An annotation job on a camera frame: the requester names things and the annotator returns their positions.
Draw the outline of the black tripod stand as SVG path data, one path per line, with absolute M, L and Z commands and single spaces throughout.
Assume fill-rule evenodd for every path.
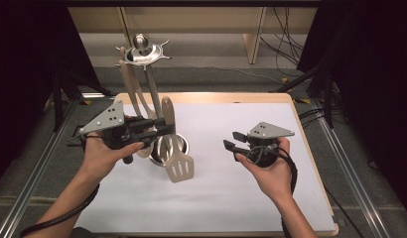
M 105 87 L 101 86 L 98 81 L 93 82 L 91 79 L 83 77 L 68 69 L 59 69 L 53 78 L 53 99 L 55 108 L 55 128 L 57 132 L 64 124 L 66 118 L 65 113 L 68 112 L 64 109 L 62 100 L 62 92 L 66 95 L 70 102 L 80 101 L 82 93 L 78 89 L 80 85 L 85 85 L 104 96 L 113 96 L 114 93 Z
M 324 97 L 324 115 L 326 122 L 330 128 L 334 127 L 332 111 L 333 111 L 333 81 L 330 79 L 329 71 L 319 64 L 302 75 L 298 76 L 291 82 L 284 84 L 275 90 L 276 93 L 287 92 L 304 81 L 311 79 L 307 95 L 310 98 L 318 98 L 320 95 Z

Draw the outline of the beige perforated skimmer spoon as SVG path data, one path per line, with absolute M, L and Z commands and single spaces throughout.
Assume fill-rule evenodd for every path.
M 137 76 L 136 76 L 134 67 L 133 67 L 132 65 L 129 65 L 129 66 L 128 66 L 128 70 L 129 70 L 129 73 L 130 73 L 130 76 L 131 76 L 131 80 L 132 80 L 132 82 L 133 82 L 133 86 L 134 86 L 134 89 L 135 89 L 135 93 L 136 93 L 136 95 L 139 97 L 139 100 L 141 101 L 141 104 L 142 104 L 142 106 L 144 107 L 144 109 L 145 109 L 145 111 L 146 111 L 146 113 L 147 113 L 148 118 L 149 118 L 149 119 L 155 119 L 155 118 L 156 118 L 156 112 L 155 112 L 154 110 L 152 110 L 152 109 L 149 107 L 149 105 L 148 105 L 148 103 L 147 103 L 147 101 L 146 101 L 146 99 L 145 99 L 145 97 L 144 97 L 144 95 L 143 95 L 143 92 L 142 92 L 142 89 L 141 89 L 139 80 L 138 80 L 138 78 L 137 78 Z M 140 151 L 137 153 L 137 155 L 138 155 L 140 158 L 148 158 L 148 157 L 151 156 L 151 153 L 152 153 L 152 151 L 153 151 L 153 148 L 154 148 L 154 146 L 151 145 L 150 147 L 148 147 L 148 148 L 146 148 L 146 149 L 140 150 Z

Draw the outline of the aluminium floor rail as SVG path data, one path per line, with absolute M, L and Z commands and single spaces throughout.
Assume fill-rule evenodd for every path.
M 71 100 L 68 103 L 61 124 L 51 134 L 45 149 L 37 159 L 36 164 L 31 170 L 29 177 L 26 179 L 22 190 L 14 199 L 8 214 L 5 216 L 2 224 L 0 225 L 0 238 L 12 238 L 13 234 L 15 233 L 15 230 L 17 229 L 30 203 L 31 197 L 34 194 L 57 149 L 59 142 L 62 139 L 68 121 L 78 103 L 78 100 Z
M 375 238 L 390 238 L 390 233 L 388 232 L 378 209 L 365 190 L 359 176 L 356 174 L 354 166 L 348 158 L 335 129 L 328 124 L 326 116 L 327 112 L 324 111 L 323 117 L 320 118 L 320 125 L 334 151 L 343 175 L 370 227 L 370 230 L 372 231 L 373 236 Z

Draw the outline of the beige slotted spatula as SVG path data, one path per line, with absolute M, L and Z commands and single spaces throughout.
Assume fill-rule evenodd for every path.
M 165 169 L 171 182 L 180 182 L 192 179 L 195 174 L 195 163 L 189 155 L 189 143 L 177 133 L 175 108 L 172 100 L 165 96 L 162 99 L 162 110 L 166 124 L 173 126 L 173 131 L 168 135 L 169 156 Z

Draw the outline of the black curtain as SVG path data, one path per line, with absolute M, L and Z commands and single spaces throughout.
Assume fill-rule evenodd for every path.
M 65 0 L 0 0 L 0 178 L 57 85 L 98 78 Z
M 321 0 L 299 69 L 315 66 L 339 27 L 331 75 L 349 120 L 407 211 L 407 0 Z

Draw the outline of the person's left hand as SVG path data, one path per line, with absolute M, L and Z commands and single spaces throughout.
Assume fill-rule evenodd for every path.
M 119 160 L 132 156 L 143 147 L 142 142 L 136 142 L 121 149 L 110 149 L 104 144 L 100 133 L 89 133 L 86 136 L 84 160 L 80 172 L 89 179 L 102 180 Z

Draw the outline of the steel utensil rack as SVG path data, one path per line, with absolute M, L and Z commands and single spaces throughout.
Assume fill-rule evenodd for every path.
M 148 82 L 148 86 L 151 93 L 151 99 L 154 105 L 154 111 L 156 112 L 156 118 L 162 118 L 162 100 L 159 100 L 159 95 L 157 87 L 154 81 L 153 69 L 151 64 L 159 59 L 165 59 L 163 45 L 167 44 L 165 42 L 161 45 L 152 44 L 148 41 L 148 38 L 142 34 L 138 34 L 133 39 L 133 47 L 129 50 L 125 49 L 125 62 L 126 64 L 135 66 L 142 66 L 145 73 L 145 77 Z M 144 107 L 136 95 L 139 108 L 142 113 L 142 117 L 149 119 Z M 169 140 L 168 135 L 159 137 L 156 141 L 152 143 L 154 146 L 152 154 L 156 153 L 157 164 L 165 166 L 165 163 L 169 156 Z

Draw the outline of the white paper sheet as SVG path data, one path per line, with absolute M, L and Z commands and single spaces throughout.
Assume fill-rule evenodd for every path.
M 79 226 L 95 233 L 132 235 L 281 231 L 273 202 L 223 146 L 233 132 L 247 133 L 267 122 L 293 133 L 291 157 L 298 169 L 294 197 L 306 218 L 317 232 L 337 234 L 293 104 L 177 103 L 174 108 L 177 132 L 188 140 L 195 161 L 194 177 L 173 183 L 163 168 L 148 160 L 118 163 L 80 215 Z

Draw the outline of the person's right hand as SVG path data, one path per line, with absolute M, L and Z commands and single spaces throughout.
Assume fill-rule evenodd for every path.
M 235 157 L 253 174 L 262 192 L 276 205 L 292 199 L 291 169 L 284 159 L 278 158 L 270 167 L 260 168 L 244 155 L 236 154 Z

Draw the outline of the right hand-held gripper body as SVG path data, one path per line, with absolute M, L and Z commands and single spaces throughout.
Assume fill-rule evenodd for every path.
M 250 152 L 248 159 L 261 168 L 271 166 L 279 157 L 279 138 L 291 137 L 295 133 L 291 130 L 260 122 L 246 135 Z

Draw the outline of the light wooden shelf unit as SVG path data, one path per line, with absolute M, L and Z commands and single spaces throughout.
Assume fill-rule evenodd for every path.
M 240 34 L 248 62 L 256 63 L 260 36 L 310 32 L 317 10 L 303 7 L 70 7 L 81 33 L 120 33 L 128 45 L 137 34 Z

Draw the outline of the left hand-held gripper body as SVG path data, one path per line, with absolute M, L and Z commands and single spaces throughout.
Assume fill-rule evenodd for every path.
M 85 147 L 87 135 L 97 132 L 104 144 L 118 150 L 136 142 L 143 142 L 144 148 L 137 152 L 140 158 L 152 154 L 152 120 L 142 116 L 127 116 L 124 114 L 124 104 L 117 101 L 92 118 L 86 125 L 78 126 L 73 136 L 80 139 Z

